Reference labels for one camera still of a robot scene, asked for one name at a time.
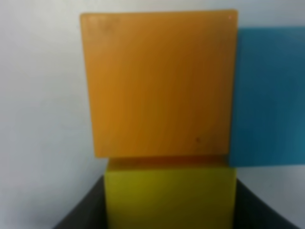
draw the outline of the white wall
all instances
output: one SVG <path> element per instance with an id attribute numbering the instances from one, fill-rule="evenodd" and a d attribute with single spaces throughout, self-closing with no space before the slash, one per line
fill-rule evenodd
<path id="1" fill-rule="evenodd" d="M 241 26 L 305 25 L 304 0 L 1 0 L 0 228 L 49 229 L 103 173 L 93 157 L 79 14 L 235 8 Z M 305 168 L 238 176 L 305 227 Z"/>

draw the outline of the block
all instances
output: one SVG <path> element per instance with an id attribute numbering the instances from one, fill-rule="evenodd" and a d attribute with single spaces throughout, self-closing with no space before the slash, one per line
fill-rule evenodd
<path id="1" fill-rule="evenodd" d="M 97 157 L 229 152 L 237 12 L 81 16 Z"/>
<path id="2" fill-rule="evenodd" d="M 236 172 L 223 161 L 111 159 L 104 180 L 109 229 L 231 229 Z"/>
<path id="3" fill-rule="evenodd" d="M 230 165 L 305 164 L 305 28 L 240 29 Z"/>

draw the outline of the yellow block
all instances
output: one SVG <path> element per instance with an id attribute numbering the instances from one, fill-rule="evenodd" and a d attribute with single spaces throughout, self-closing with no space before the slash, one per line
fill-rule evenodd
<path id="1" fill-rule="evenodd" d="M 110 160 L 109 229 L 232 228 L 235 169 L 222 162 L 207 165 L 202 158 L 170 160 Z"/>
<path id="2" fill-rule="evenodd" d="M 237 12 L 81 16 L 98 157 L 227 154 Z"/>

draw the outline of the orange square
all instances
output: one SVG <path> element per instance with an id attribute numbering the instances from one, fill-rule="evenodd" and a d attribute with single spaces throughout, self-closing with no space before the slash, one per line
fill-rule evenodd
<path id="1" fill-rule="evenodd" d="M 229 151 L 237 12 L 81 16 L 97 157 Z"/>

